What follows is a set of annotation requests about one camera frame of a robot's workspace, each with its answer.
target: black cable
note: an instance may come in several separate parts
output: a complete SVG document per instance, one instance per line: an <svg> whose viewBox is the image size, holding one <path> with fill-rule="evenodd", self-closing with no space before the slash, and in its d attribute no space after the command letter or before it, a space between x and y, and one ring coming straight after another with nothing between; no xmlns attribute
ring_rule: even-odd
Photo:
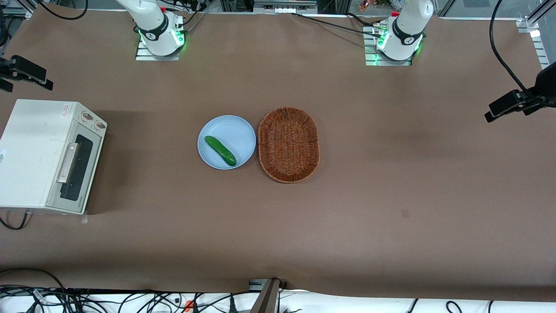
<svg viewBox="0 0 556 313"><path fill-rule="evenodd" d="M178 24L178 27L182 27L183 25L186 25L187 23L191 22L191 20L195 17L195 14L197 14L197 12L199 12L199 11L193 12L193 15L187 21L185 21L183 24Z"/></svg>
<svg viewBox="0 0 556 313"><path fill-rule="evenodd" d="M58 279L58 277L54 276L54 274L42 270L40 268L34 268L34 267L15 267L15 268L9 268L7 270L1 270L0 274L4 274L7 272L15 272L15 271L32 271L32 272L41 272L41 273L45 273L46 275L50 276L50 278L54 279L56 281L56 283L60 286L61 289L66 289L63 285L62 282Z"/></svg>
<svg viewBox="0 0 556 313"><path fill-rule="evenodd" d="M367 22L363 21L362 19L360 19L359 16L357 16L357 15L351 13L351 12L346 13L346 15L347 15L347 16L353 17L353 18L356 19L359 23L361 23L361 24L363 24L363 25L365 25L365 26L373 26L373 23L367 23Z"/></svg>
<svg viewBox="0 0 556 313"><path fill-rule="evenodd" d="M413 303L411 304L411 307L409 308L408 313L413 313L413 309L415 308L415 305L417 304L417 301L419 301L419 298L413 300Z"/></svg>
<svg viewBox="0 0 556 313"><path fill-rule="evenodd" d="M0 223L2 225L4 225L4 227L6 227L6 228L8 228L12 231L19 231L20 229L25 227L25 222L27 221L27 216L28 216L28 213L25 212L25 215L23 216L23 220L21 220L21 224L18 227L13 227L13 226L8 225L8 223L4 222L4 220L2 218L0 218Z"/></svg>
<svg viewBox="0 0 556 313"><path fill-rule="evenodd" d="M222 300L225 300L225 299L227 299L227 298L229 298L229 297L233 297L233 296L237 296L237 295L243 295L243 294L249 294L249 293L251 293L251 292L252 292L252 291L244 291L244 292L238 292L238 293L236 293L236 294L230 294L229 296L222 297L222 298L220 298L220 299L218 299L218 300L216 300L216 301L213 301L213 302L210 303L210 304L200 305L200 306L204 306L204 308L202 308L201 310L199 310L199 313L203 312L203 311L206 310L207 308L209 308L209 307L213 306L214 304L217 304L218 302L220 302L220 301L222 301Z"/></svg>
<svg viewBox="0 0 556 313"><path fill-rule="evenodd" d="M187 7L184 6L183 4L177 4L177 3L176 3L176 4L173 4L172 2L169 2L169 1L166 1L166 0L159 0L159 1L160 1L160 2L164 2L165 4L169 4L169 5L171 5L171 6L174 6L174 7L182 7L182 8L184 8L184 9L187 9Z"/></svg>
<svg viewBox="0 0 556 313"><path fill-rule="evenodd" d="M44 3L43 3L42 0L38 0L38 4L40 4L40 5L41 5L45 10L47 10L50 14L52 14L52 15L58 17L58 18L61 18L61 19L66 19L66 20L68 20L68 21L75 21L76 19L82 18L82 17L85 15L85 13L87 13L87 10L89 9L89 0L85 0L85 9L83 10L83 12L81 12L81 14L79 14L78 16L75 16L75 17L67 17L67 16L58 15L57 13L55 13L55 12L53 12L52 10L50 10L49 8L47 8L47 7L44 5Z"/></svg>
<svg viewBox="0 0 556 313"><path fill-rule="evenodd" d="M448 312L450 312L450 313L456 313L456 312L450 310L450 304L455 305L455 307L458 308L459 313L463 313L463 312L461 311L461 307L459 307L459 305L458 305L457 303L455 303L454 301L448 301L448 302L446 302L446 311L448 311Z"/></svg>
<svg viewBox="0 0 556 313"><path fill-rule="evenodd" d="M523 83L514 74L514 72L508 66L508 64L506 64L506 62L502 59L502 57L500 56L500 53L498 53L498 50L496 49L496 45L494 44L494 31L493 31L493 29L494 29L494 18L496 17L496 13L498 12L498 8L502 4L502 1L503 0L498 0L498 2L496 3L496 6L494 6L494 10L492 11L492 17L490 18L489 39L490 39L490 47L492 48L492 52L494 53L494 55L498 59L498 62L500 62L500 64L502 64L502 66L506 69L508 74L513 78L513 80L516 82L516 84L518 84L519 88L521 88L521 90L523 91L524 94L527 95L527 97L531 98L531 100L533 100L537 104L540 104L540 105L543 105L543 106L548 106L548 107L556 107L556 105L554 105L554 104L549 104L549 103L546 103L544 101L541 101L541 99L537 98L529 90L527 90L527 88L525 88L525 85L523 85Z"/></svg>
<svg viewBox="0 0 556 313"><path fill-rule="evenodd" d="M9 268L9 269L7 269L7 270L2 270L2 271L0 271L0 274L6 273L6 272L13 272L13 271L33 271L33 272L41 272L41 273L44 273L44 274L50 276L50 278L54 279L54 280L56 281L56 283L60 286L60 288L62 289L62 291L65 291L65 289L66 289L66 288L62 285L62 282L58 279L58 277L56 277L54 274L52 274L52 273L50 273L50 272L48 272L48 271L45 271L45 270L40 269L40 268L33 268L33 267L16 267L16 268ZM78 301L77 301L76 295L67 293L67 296L73 298L73 300L74 300L74 302L75 302L76 310L77 310L79 313L83 313L83 308L81 308L81 307L79 306L79 303L78 303Z"/></svg>
<svg viewBox="0 0 556 313"><path fill-rule="evenodd" d="M373 36L373 37L376 37L376 38L380 38L380 37L381 37L379 34L376 34L376 33L370 33L370 32L364 32L364 31L355 30L355 29L353 29L353 28L348 28L348 27L344 27L344 26L332 24L332 23L329 23L329 22L321 21L321 20L319 20L319 19L312 18L312 17L308 17L308 16L304 16L304 15L297 14L297 13L292 13L292 14L295 15L295 16L302 17L302 18L310 19L311 21L315 21L315 22L319 22L319 23L326 24L326 25L334 26L334 27L337 27L337 28L341 28L341 29L343 29L343 30L352 31L352 32L356 32L356 33L362 33L362 34L369 35L369 36Z"/></svg>
<svg viewBox="0 0 556 313"><path fill-rule="evenodd" d="M8 18L9 18L10 20L9 20L9 22L8 22L8 25L6 26L6 32L8 33L8 37L9 37L10 39L12 39L13 36L10 35L10 33L9 33L9 27L10 27L10 25L12 24L12 22L13 22L14 19L18 19L18 20L20 20L20 21L23 21L24 18L23 18L23 17L19 17L19 16L9 15L9 16L5 16L5 17L4 17L4 20L6 20L6 19L8 19Z"/></svg>

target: woven basket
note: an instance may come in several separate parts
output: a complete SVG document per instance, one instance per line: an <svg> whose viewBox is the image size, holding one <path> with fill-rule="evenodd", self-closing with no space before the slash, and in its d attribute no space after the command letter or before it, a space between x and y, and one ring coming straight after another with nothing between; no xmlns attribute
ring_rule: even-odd
<svg viewBox="0 0 556 313"><path fill-rule="evenodd" d="M294 107L268 113L259 125L259 161L281 183L297 183L319 166L319 136L313 119Z"/></svg>

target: plate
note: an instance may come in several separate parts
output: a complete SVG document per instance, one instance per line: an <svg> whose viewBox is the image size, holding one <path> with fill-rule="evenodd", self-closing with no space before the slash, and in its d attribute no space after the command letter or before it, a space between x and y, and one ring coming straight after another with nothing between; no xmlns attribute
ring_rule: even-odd
<svg viewBox="0 0 556 313"><path fill-rule="evenodd" d="M230 166L205 141L205 136L218 139L236 158L236 165ZM197 140L201 159L216 169L234 169L242 166L255 151L257 139L251 124L239 116L223 115L208 122Z"/></svg>

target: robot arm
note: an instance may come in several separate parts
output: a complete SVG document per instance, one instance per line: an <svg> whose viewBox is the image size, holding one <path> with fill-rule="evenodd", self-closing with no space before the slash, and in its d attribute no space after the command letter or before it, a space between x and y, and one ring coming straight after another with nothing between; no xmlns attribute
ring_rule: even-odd
<svg viewBox="0 0 556 313"><path fill-rule="evenodd" d="M157 56L170 55L185 43L183 17L163 12L156 0L116 0L131 14L141 40Z"/></svg>
<svg viewBox="0 0 556 313"><path fill-rule="evenodd" d="M423 30L433 16L430 0L406 0L398 16L389 17L388 25L377 48L393 60L407 60L419 48Z"/></svg>

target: table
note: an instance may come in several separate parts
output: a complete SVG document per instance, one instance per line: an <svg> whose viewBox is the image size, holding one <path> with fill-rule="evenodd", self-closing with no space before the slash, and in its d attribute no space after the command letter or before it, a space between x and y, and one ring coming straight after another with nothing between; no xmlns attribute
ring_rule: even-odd
<svg viewBox="0 0 556 313"><path fill-rule="evenodd" d="M108 135L88 223L33 216L2 229L0 267L41 267L67 287L231 292L279 277L337 295L556 299L556 111L485 122L516 88L487 21L433 18L411 67L367 67L359 34L289 14L210 14L178 62L134 61L132 27L126 12L62 21L38 9L11 42L7 55L45 67L54 91L16 83L0 130L29 98L80 101ZM495 36L532 85L529 35L500 21ZM256 129L281 106L319 128L310 179L274 182L257 155L233 171L198 157L212 118Z"/></svg>

